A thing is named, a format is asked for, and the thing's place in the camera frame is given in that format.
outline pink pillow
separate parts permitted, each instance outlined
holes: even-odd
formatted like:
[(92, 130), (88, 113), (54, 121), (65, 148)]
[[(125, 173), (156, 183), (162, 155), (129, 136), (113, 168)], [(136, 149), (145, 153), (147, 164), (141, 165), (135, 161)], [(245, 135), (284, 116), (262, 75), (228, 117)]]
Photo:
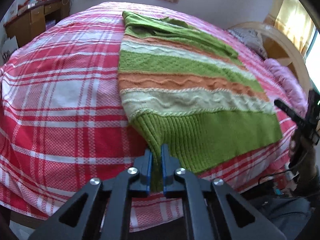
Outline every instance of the pink pillow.
[(290, 69), (281, 66), (278, 61), (272, 58), (266, 59), (263, 66), (274, 75), (276, 81), (283, 87), (297, 114), (305, 117), (308, 108), (308, 100), (302, 87), (299, 85), (299, 82)]

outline green stripe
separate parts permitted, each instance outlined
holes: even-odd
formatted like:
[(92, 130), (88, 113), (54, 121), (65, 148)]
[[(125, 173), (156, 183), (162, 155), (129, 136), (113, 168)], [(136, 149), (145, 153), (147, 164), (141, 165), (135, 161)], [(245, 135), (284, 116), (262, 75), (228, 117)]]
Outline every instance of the green stripe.
[(254, 91), (263, 92), (258, 81), (247, 79), (240, 73), (219, 68), (214, 64), (179, 57), (157, 56), (121, 50), (119, 72), (187, 73), (206, 77), (224, 77), (231, 82), (250, 86)]
[(229, 58), (235, 64), (242, 65), (238, 53), (216, 37), (186, 24), (183, 21), (163, 18), (155, 19), (132, 12), (122, 13), (125, 22), (125, 34), (136, 38), (159, 38), (195, 46), (220, 57)]
[[(147, 113), (134, 119), (132, 125), (147, 140), (155, 171), (160, 171), (160, 147), (164, 143), (182, 167), (199, 173), (282, 137), (275, 114), (240, 111), (183, 117)], [(162, 190), (161, 184), (161, 173), (154, 172), (153, 190)]]

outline desk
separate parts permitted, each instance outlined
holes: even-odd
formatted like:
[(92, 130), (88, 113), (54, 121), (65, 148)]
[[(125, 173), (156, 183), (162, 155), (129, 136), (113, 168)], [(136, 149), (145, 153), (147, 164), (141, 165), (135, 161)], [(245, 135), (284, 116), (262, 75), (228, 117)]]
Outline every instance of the desk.
[(8, 38), (16, 36), (20, 48), (45, 31), (46, 21), (58, 23), (69, 14), (70, 0), (42, 1), (5, 23), (4, 28)]

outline red and white plaid blanket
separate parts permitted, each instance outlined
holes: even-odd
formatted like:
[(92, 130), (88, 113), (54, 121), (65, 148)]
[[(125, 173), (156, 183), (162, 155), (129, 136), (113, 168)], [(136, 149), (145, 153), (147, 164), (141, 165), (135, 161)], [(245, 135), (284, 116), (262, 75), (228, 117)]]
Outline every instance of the red and white plaid blanket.
[[(147, 144), (128, 127), (117, 88), (122, 12), (172, 17), (206, 31), (239, 52), (271, 101), (284, 90), (261, 59), (227, 32), (183, 13), (141, 4), (108, 2), (74, 14), (14, 52), (0, 69), (0, 204), (45, 219), (92, 177), (109, 179), (129, 168)], [(295, 125), (278, 110), (283, 139), (241, 155), (201, 177), (225, 179), (243, 190), (261, 173), (288, 162)], [(181, 200), (161, 193), (134, 199), (131, 230), (183, 215)]]

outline patterned pillow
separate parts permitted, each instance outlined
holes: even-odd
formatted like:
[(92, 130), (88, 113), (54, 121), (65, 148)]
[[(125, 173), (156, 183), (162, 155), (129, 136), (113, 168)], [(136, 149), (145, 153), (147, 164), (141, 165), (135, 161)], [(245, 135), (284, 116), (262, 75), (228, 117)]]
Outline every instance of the patterned pillow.
[(252, 49), (261, 58), (267, 59), (268, 54), (263, 47), (262, 37), (254, 29), (250, 28), (234, 28), (227, 30), (232, 36), (237, 38), (241, 43)]

